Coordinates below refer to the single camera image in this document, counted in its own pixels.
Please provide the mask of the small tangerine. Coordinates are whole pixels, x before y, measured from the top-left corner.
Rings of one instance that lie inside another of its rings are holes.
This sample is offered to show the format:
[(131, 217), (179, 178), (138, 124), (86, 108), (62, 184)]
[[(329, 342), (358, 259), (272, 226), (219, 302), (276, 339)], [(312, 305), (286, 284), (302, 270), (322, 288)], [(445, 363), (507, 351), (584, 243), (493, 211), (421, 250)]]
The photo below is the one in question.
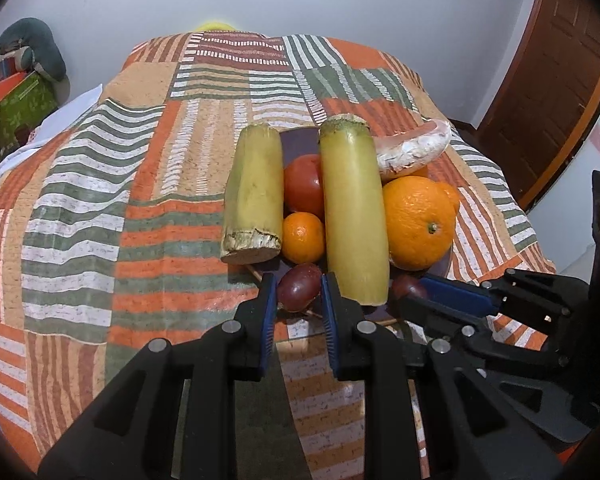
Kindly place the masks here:
[(314, 263), (325, 252), (324, 226), (310, 212), (288, 214), (283, 223), (283, 256), (295, 264)]

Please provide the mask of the orange green patchwork quilt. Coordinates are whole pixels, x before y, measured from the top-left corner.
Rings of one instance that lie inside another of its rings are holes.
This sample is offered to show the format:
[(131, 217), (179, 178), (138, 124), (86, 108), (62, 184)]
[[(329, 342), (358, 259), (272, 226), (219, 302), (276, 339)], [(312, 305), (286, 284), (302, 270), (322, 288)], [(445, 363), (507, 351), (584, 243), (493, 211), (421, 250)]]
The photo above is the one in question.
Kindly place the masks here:
[[(200, 337), (256, 294), (220, 260), (240, 130), (340, 113), (378, 136), (444, 118), (416, 73), (353, 42), (158, 37), (79, 125), (0, 178), (0, 428), (26, 473), (146, 342)], [(428, 177), (460, 194), (446, 278), (555, 273), (500, 167), (457, 133)], [(238, 382), (239, 479), (362, 478), (364, 387), (335, 382), (321, 331), (278, 322), (268, 376)]]

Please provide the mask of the white cloth on bedside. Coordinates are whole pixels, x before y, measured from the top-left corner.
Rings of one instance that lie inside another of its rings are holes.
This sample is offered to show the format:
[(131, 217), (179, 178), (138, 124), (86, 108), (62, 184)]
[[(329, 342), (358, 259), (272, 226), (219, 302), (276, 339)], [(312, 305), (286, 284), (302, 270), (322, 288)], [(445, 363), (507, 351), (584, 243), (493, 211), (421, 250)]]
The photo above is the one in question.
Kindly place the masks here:
[(59, 136), (71, 127), (76, 126), (80, 120), (96, 105), (104, 90), (104, 85), (83, 92), (68, 104), (45, 118), (41, 125), (33, 131), (33, 140), (12, 154), (7, 155), (0, 162), (0, 174), (12, 170), (24, 160), (34, 155), (56, 136)]

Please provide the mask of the grey neck pillow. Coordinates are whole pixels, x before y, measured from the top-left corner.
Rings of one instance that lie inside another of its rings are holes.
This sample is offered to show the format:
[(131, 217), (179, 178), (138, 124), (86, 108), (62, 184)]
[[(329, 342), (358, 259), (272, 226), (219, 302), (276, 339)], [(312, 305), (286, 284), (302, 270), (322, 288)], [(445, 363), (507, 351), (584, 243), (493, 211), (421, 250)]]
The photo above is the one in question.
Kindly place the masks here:
[(29, 68), (53, 82), (61, 82), (66, 64), (53, 33), (38, 18), (20, 18), (0, 36), (0, 56), (14, 54), (26, 70)]

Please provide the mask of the green patterned box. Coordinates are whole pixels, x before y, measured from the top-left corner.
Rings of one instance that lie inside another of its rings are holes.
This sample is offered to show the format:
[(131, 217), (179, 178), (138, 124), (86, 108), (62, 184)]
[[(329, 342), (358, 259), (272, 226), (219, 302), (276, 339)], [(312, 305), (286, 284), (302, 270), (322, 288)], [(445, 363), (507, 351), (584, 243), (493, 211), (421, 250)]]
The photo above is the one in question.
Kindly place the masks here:
[(0, 162), (25, 146), (30, 134), (57, 109), (49, 82), (38, 73), (24, 77), (0, 101)]

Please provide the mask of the dark red grape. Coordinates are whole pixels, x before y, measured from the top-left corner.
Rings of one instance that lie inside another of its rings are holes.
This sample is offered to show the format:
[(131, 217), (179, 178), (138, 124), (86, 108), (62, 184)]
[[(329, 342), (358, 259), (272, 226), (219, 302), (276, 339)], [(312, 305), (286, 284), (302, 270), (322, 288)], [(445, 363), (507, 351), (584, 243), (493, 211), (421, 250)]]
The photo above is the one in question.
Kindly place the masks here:
[(400, 300), (405, 297), (428, 298), (426, 287), (414, 276), (408, 274), (399, 275), (390, 286), (390, 297), (392, 300)]
[(290, 269), (277, 285), (278, 306), (287, 312), (306, 310), (321, 292), (322, 270), (314, 263)]

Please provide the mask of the red tomato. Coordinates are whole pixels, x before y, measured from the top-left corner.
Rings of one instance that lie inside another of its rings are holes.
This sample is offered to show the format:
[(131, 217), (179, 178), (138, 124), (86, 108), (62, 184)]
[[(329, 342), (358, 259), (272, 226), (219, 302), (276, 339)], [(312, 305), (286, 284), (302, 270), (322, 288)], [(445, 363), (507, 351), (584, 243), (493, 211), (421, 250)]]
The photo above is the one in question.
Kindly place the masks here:
[(321, 157), (305, 154), (284, 170), (284, 200), (291, 212), (309, 212), (324, 217)]

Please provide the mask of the large orange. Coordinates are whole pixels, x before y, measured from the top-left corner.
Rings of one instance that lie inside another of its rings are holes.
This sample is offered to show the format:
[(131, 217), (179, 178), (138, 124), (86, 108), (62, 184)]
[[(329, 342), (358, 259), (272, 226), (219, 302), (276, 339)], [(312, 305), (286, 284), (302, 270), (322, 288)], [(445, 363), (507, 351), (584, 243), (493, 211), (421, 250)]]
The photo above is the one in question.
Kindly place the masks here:
[(427, 270), (451, 249), (456, 207), (444, 188), (424, 177), (384, 185), (389, 258), (405, 271)]
[(457, 188), (448, 182), (438, 182), (438, 187), (442, 189), (445, 196), (449, 199), (455, 214), (458, 214), (460, 212), (460, 193), (457, 191)]

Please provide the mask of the large orange rear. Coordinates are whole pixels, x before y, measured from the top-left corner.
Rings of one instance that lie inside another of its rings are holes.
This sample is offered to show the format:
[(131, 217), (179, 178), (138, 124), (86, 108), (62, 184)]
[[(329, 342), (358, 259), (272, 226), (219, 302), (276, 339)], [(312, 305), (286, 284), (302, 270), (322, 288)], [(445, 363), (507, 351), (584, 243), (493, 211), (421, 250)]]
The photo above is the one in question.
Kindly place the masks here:
[(457, 191), (457, 188), (448, 182), (438, 182), (438, 187), (442, 189), (445, 196), (449, 199), (455, 214), (458, 214), (460, 212), (460, 193)]

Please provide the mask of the large orange front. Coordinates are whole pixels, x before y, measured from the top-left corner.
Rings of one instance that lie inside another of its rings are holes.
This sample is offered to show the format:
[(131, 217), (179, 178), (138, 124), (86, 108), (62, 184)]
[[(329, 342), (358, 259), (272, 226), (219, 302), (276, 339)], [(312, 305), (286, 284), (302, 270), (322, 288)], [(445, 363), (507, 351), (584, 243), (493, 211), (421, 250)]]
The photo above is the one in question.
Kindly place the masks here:
[(405, 271), (427, 270), (451, 249), (456, 207), (444, 188), (424, 177), (384, 185), (389, 258)]

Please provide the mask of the pink sausage roll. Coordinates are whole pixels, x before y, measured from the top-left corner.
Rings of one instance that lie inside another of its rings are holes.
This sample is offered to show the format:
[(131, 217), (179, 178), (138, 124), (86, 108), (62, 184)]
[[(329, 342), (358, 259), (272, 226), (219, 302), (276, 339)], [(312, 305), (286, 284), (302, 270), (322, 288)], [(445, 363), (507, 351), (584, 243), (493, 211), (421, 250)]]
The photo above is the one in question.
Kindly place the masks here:
[(375, 136), (377, 165), (382, 182), (414, 174), (438, 158), (449, 146), (452, 125), (430, 119), (414, 130)]

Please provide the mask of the brown wooden door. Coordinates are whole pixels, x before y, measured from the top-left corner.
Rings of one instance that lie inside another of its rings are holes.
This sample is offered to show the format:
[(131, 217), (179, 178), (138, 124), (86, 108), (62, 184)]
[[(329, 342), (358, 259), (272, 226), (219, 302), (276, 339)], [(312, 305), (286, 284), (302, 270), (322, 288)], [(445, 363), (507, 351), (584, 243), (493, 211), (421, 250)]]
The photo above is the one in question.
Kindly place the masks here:
[(600, 14), (590, 0), (534, 0), (477, 131), (522, 209), (562, 174), (599, 114)]

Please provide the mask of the yellow round object behind bed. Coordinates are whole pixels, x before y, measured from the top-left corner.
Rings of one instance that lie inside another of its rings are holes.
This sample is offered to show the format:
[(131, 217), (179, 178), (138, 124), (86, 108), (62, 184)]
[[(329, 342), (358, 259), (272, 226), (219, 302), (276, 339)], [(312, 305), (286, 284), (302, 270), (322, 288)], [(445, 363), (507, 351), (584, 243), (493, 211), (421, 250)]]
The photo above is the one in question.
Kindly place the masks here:
[(197, 26), (194, 32), (237, 32), (237, 28), (223, 22), (208, 21)]

